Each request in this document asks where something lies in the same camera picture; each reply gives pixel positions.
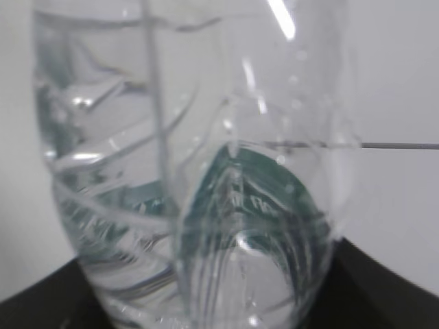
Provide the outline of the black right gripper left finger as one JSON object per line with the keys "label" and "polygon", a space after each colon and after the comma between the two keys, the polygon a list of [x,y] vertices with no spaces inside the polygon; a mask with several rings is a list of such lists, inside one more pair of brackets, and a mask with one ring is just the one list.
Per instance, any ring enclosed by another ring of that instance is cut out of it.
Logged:
{"label": "black right gripper left finger", "polygon": [[2,328],[112,328],[76,259],[1,303]]}

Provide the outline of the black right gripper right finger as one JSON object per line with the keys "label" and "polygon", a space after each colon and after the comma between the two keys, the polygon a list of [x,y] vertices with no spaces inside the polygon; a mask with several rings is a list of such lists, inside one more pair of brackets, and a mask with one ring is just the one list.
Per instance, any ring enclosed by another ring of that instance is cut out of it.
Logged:
{"label": "black right gripper right finger", "polygon": [[437,328],[438,297],[344,239],[303,328]]}

